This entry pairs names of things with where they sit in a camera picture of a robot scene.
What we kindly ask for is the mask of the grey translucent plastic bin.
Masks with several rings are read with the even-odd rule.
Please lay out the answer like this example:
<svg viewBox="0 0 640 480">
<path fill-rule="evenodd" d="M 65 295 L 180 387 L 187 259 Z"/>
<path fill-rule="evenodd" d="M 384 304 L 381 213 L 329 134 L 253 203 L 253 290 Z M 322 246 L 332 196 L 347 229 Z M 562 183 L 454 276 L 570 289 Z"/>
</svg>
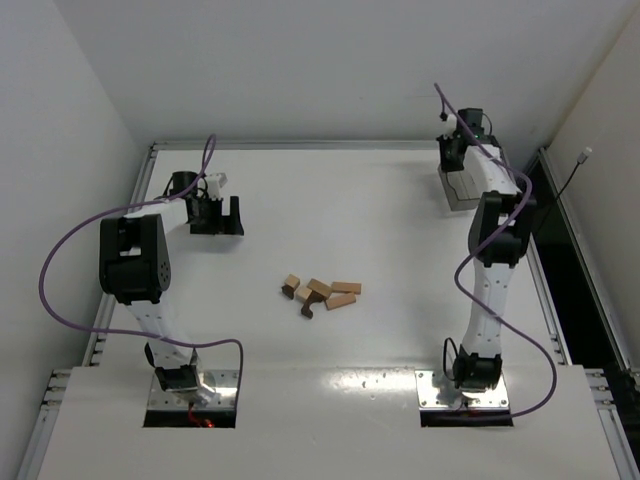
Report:
<svg viewBox="0 0 640 480">
<path fill-rule="evenodd" d="M 438 174 L 451 211 L 471 211 L 477 208 L 480 194 L 466 170 L 445 172 L 439 167 Z"/>
</svg>

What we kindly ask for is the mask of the light wood cube block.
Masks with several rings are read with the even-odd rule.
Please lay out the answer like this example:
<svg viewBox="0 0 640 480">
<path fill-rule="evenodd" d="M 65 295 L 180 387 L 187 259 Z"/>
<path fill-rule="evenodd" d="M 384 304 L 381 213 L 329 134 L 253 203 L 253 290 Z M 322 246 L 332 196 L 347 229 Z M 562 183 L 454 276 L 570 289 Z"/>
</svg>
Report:
<svg viewBox="0 0 640 480">
<path fill-rule="evenodd" d="M 289 274 L 284 281 L 284 288 L 286 290 L 291 290 L 293 292 L 297 290 L 299 285 L 300 285 L 300 278 L 293 274 Z"/>
<path fill-rule="evenodd" d="M 301 303 L 305 303 L 312 293 L 313 291 L 310 288 L 302 286 L 296 291 L 295 298 Z"/>
</svg>

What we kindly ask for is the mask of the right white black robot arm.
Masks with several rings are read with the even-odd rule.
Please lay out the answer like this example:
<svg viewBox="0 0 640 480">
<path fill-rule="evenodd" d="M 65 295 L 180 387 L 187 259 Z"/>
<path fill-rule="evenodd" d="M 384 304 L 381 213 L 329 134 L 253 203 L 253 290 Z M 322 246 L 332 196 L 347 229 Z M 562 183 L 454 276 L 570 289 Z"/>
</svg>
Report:
<svg viewBox="0 0 640 480">
<path fill-rule="evenodd" d="M 454 387 L 484 392 L 502 374 L 501 322 L 509 282 L 529 246 L 536 201 L 518 188 L 495 138 L 482 127 L 484 112 L 442 112 L 437 138 L 444 174 L 466 173 L 479 194 L 468 235 L 474 268 L 470 320 L 447 371 Z"/>
</svg>

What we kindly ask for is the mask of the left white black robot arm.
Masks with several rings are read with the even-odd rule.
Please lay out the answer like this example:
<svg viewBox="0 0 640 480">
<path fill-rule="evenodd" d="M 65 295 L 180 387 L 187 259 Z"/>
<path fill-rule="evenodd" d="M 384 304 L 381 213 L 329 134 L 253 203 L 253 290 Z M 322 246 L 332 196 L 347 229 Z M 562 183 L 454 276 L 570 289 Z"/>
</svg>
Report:
<svg viewBox="0 0 640 480">
<path fill-rule="evenodd" d="M 144 351 L 166 393 L 198 406 L 212 402 L 215 380 L 201 367 L 197 349 L 179 326 L 167 291 L 172 270 L 167 234 L 187 225 L 195 235 L 242 236 L 239 198 L 222 211 L 224 173 L 202 177 L 191 171 L 172 174 L 169 196 L 144 203 L 133 213 L 100 222 L 99 280 L 147 335 Z"/>
</svg>

